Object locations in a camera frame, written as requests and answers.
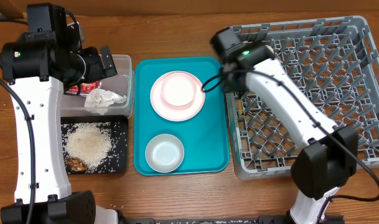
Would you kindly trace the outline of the white napkin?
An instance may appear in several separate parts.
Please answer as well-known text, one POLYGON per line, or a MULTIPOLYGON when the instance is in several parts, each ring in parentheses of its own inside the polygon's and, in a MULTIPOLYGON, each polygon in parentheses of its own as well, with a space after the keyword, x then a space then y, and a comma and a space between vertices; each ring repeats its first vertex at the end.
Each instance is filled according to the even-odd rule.
POLYGON ((126 95, 121 96, 115 92, 97 88, 88 94, 84 107, 88 112, 105 115, 110 105, 114 103, 125 103, 126 100, 126 95))

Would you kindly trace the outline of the white rice pile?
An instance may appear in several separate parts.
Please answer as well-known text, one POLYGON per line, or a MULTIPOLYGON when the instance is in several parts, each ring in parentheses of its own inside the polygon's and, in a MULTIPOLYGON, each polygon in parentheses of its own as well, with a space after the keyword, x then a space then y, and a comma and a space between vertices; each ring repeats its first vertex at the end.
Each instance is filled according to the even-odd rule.
POLYGON ((78 123, 63 137, 69 158, 87 167, 98 167, 111 149, 111 133, 99 123, 78 123))

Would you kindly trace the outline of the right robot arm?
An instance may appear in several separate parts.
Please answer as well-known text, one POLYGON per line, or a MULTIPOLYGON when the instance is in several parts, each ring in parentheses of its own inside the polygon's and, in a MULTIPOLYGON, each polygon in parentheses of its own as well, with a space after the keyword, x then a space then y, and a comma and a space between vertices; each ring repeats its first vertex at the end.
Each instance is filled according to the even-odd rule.
POLYGON ((356 173, 355 129, 340 128, 321 112, 291 80, 270 46, 242 41, 229 27, 218 31, 210 44, 223 64, 223 90, 260 96, 300 150, 291 166, 299 192, 289 221, 319 223, 330 197, 356 173))

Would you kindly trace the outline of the brown food scrap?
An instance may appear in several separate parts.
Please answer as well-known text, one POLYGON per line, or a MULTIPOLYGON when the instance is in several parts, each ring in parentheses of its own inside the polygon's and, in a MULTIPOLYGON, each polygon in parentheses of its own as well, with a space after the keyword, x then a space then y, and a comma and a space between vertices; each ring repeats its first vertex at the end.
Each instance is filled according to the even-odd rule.
POLYGON ((68 158, 66 165, 74 172, 85 172, 87 170, 86 165, 78 158, 68 158))

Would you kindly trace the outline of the white paper cup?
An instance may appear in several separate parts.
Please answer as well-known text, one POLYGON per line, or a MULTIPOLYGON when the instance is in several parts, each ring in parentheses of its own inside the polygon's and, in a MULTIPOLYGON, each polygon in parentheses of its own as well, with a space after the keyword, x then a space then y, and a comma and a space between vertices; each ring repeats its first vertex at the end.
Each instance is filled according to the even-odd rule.
POLYGON ((272 54, 274 54, 274 50, 273 50, 273 48, 271 47, 271 46, 269 46, 269 45, 265 45, 265 47, 272 53, 272 54))

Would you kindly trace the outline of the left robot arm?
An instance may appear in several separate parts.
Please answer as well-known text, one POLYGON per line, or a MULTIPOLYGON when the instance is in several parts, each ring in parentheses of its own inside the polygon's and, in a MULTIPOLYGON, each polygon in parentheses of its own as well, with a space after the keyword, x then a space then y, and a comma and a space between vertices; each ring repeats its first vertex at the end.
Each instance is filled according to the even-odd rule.
POLYGON ((110 49, 83 48, 72 13, 51 3, 27 7, 27 32, 0 53, 14 106, 18 176, 3 223, 124 223, 121 212, 96 204, 89 190, 73 192, 62 149, 61 101, 72 86, 117 74, 110 49))

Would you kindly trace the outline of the grey small bowl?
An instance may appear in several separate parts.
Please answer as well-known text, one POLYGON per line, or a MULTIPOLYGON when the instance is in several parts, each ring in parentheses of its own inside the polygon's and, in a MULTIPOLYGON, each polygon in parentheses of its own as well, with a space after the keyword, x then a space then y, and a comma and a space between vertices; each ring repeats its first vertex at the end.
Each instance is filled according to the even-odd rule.
POLYGON ((184 154, 184 145, 179 138, 171 134, 160 134, 148 142, 145 159, 152 170, 169 173, 181 165, 184 154))

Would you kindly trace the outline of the wooden chopstick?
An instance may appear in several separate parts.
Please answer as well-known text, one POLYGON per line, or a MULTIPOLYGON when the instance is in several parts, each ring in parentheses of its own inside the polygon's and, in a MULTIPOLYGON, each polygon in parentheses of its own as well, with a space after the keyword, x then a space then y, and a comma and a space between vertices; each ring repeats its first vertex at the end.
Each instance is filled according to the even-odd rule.
POLYGON ((241 100, 237 100, 237 109, 238 109, 238 115, 241 116, 243 114, 243 107, 241 100))

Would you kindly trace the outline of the small pink bowl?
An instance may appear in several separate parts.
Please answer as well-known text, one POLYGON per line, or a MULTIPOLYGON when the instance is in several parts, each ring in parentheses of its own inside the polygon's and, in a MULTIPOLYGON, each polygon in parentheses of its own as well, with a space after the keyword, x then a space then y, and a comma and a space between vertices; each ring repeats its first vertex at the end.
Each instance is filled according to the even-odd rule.
POLYGON ((164 101, 172 106, 185 106, 195 98, 196 84, 194 79, 184 72, 168 74, 161 86, 164 101))

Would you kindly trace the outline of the large pink plate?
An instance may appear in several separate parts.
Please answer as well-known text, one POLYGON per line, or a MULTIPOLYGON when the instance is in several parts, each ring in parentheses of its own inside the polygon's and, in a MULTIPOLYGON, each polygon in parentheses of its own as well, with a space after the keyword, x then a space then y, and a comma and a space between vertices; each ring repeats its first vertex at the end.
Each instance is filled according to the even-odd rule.
POLYGON ((193 118, 200 112, 205 103, 205 93, 201 90, 202 82, 193 74, 185 71, 172 71, 163 74, 153 84, 150 92, 150 101, 154 111, 162 118, 169 121, 185 121, 193 118), (161 95, 161 86, 165 77, 173 72, 189 74, 195 81, 196 92, 194 100, 185 106, 172 106, 164 101, 161 95))

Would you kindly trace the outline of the red foil snack wrapper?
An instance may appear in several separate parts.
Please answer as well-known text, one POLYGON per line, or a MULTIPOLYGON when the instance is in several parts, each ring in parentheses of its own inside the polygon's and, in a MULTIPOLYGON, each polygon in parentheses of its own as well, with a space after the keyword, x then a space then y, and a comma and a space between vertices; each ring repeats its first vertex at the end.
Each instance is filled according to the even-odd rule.
POLYGON ((92 83, 81 83, 80 85, 75 85, 69 88, 66 91, 66 94, 68 95, 87 95, 89 94, 92 90, 96 88, 101 87, 101 81, 96 81, 92 83))

